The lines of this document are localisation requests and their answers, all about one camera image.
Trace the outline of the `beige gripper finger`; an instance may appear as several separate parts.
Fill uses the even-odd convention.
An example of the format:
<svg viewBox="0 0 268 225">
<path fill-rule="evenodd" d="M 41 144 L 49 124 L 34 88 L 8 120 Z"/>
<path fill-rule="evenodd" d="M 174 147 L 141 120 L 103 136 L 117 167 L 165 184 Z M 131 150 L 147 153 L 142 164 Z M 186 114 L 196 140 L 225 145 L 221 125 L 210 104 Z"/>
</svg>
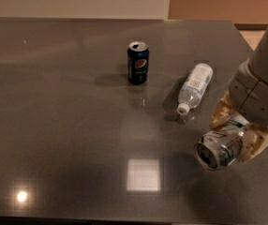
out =
<svg viewBox="0 0 268 225">
<path fill-rule="evenodd" d="M 224 96 L 217 102 L 210 120 L 210 128 L 215 129 L 224 124 L 230 118 L 237 114 L 232 105 L 230 92 L 226 91 Z"/>
<path fill-rule="evenodd" d="M 237 160 L 247 162 L 256 157 L 268 147 L 268 126 L 246 124 L 243 129 L 243 145 Z"/>
</svg>

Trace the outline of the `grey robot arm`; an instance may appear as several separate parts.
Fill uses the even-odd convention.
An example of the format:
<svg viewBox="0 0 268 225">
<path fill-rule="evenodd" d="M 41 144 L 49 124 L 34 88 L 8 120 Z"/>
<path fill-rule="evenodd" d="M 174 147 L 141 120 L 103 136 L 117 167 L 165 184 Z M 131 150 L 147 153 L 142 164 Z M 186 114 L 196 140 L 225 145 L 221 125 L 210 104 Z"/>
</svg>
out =
<svg viewBox="0 0 268 225">
<path fill-rule="evenodd" d="M 231 148 L 219 145 L 205 154 L 214 166 L 233 160 L 247 162 L 268 147 L 268 27 L 253 54 L 229 81 L 228 90 L 216 104 L 210 127 L 218 128 L 235 115 L 245 118 L 244 135 Z"/>
</svg>

